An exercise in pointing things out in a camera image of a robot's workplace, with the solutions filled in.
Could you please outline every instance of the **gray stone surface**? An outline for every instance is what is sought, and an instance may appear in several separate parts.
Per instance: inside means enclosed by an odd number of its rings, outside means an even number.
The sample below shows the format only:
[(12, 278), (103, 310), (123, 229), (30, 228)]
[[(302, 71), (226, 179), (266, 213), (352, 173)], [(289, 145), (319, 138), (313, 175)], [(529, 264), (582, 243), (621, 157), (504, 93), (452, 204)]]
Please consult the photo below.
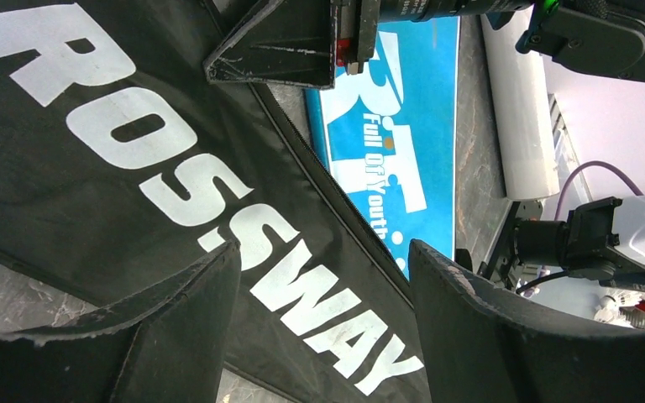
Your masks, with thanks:
[[(309, 139), (302, 91), (282, 86), (273, 86), (271, 90), (291, 121)], [(465, 18), (461, 24), (458, 103), (457, 247), (469, 249), (478, 267), (490, 250), (509, 202), (503, 198), (496, 124), (477, 18)], [(0, 331), (58, 326), (92, 309), (94, 306), (90, 304), (0, 265)], [(286, 400), (224, 371), (218, 401), (277, 403)]]

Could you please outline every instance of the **black zippered pouch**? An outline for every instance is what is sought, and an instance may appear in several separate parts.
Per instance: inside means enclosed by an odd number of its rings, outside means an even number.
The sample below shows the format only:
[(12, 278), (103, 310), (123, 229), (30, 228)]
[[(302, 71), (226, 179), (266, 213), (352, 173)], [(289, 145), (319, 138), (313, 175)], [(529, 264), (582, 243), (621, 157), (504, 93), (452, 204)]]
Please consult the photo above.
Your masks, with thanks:
[(229, 368), (428, 401), (409, 290), (265, 86), (210, 86), (210, 0), (0, 2), (0, 263), (96, 305), (241, 244)]

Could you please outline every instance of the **white dot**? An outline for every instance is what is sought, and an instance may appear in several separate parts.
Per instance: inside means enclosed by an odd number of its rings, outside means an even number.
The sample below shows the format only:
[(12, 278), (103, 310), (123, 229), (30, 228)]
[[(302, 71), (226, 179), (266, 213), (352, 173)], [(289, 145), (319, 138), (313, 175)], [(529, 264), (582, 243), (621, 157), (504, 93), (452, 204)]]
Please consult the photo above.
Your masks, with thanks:
[(399, 231), (395, 231), (391, 235), (391, 242), (394, 243), (394, 245), (401, 245), (401, 241), (404, 240), (404, 235), (402, 235)]

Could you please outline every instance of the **roll of paper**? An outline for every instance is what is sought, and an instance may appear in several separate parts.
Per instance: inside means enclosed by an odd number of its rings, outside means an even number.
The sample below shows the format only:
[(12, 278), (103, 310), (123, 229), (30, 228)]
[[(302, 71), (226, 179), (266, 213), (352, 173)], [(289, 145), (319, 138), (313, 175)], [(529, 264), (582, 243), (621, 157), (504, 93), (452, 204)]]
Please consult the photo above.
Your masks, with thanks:
[(497, 31), (481, 17), (506, 194), (515, 201), (543, 199), (560, 191), (543, 58), (515, 48), (531, 13), (516, 13)]

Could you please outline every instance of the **white wall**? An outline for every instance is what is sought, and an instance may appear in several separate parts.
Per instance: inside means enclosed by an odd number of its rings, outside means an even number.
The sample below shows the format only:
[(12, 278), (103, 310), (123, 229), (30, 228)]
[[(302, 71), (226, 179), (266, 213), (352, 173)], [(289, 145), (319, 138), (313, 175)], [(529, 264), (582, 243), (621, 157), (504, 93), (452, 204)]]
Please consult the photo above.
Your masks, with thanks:
[[(545, 70), (579, 162), (617, 165), (645, 192), (645, 84), (584, 76), (549, 58)], [(631, 194), (602, 168), (589, 168), (585, 177), (595, 199)]]

